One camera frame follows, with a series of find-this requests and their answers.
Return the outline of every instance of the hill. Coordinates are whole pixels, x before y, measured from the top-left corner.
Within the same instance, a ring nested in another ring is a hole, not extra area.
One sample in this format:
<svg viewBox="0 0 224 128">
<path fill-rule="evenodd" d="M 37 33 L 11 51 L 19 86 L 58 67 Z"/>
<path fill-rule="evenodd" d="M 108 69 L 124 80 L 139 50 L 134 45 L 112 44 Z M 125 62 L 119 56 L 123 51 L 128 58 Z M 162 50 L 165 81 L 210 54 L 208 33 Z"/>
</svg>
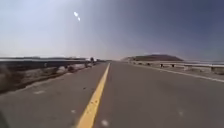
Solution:
<svg viewBox="0 0 224 128">
<path fill-rule="evenodd" d="M 166 55 L 166 54 L 152 54 L 152 55 L 145 55 L 145 56 L 133 56 L 133 57 L 127 57 L 123 60 L 130 60 L 130 61 L 183 61 L 182 59 Z"/>
</svg>

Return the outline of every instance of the asphalt road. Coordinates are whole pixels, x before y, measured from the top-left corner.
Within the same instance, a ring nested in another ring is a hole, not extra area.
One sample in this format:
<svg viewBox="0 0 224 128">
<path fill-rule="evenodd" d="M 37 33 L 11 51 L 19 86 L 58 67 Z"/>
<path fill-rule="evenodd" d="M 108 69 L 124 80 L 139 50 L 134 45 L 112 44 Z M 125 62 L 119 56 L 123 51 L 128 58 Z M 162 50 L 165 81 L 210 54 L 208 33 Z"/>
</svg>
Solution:
<svg viewBox="0 0 224 128">
<path fill-rule="evenodd" d="M 9 128 L 75 127 L 106 67 L 2 95 L 0 111 Z M 224 83 L 112 62 L 93 127 L 223 128 Z"/>
</svg>

